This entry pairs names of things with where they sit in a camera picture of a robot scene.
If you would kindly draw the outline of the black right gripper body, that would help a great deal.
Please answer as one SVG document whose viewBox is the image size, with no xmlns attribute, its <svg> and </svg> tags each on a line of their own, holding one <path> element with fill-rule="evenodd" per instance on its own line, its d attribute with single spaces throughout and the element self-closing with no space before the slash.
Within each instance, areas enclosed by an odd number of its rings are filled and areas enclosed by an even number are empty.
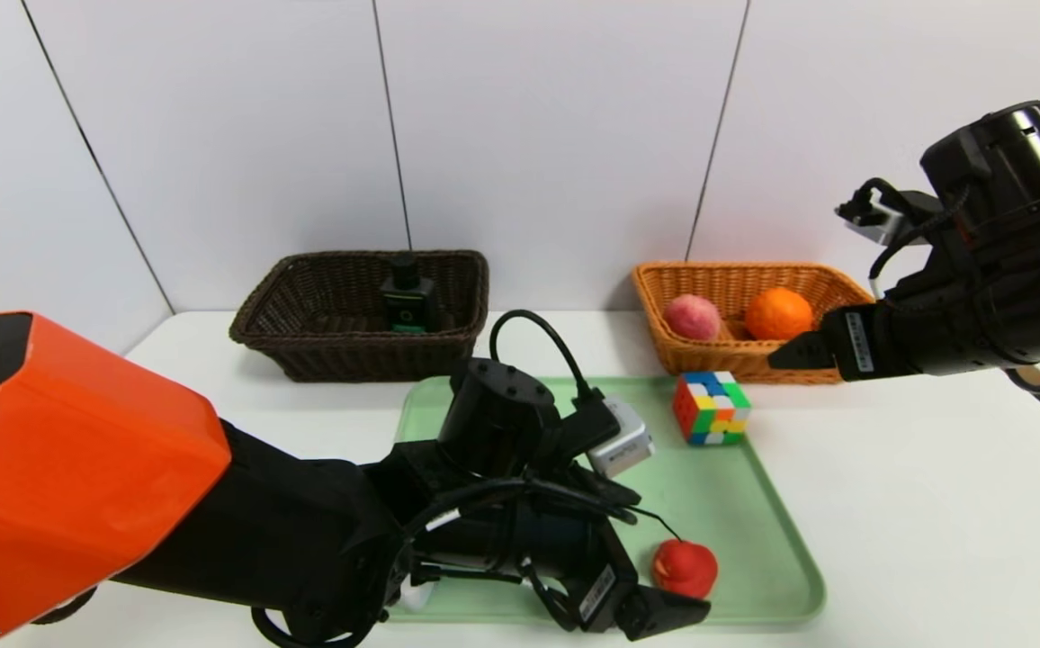
<svg viewBox="0 0 1040 648">
<path fill-rule="evenodd" d="M 943 315 L 938 306 L 878 300 L 826 312 L 820 333 L 846 382 L 920 374 L 906 337 Z"/>
</svg>

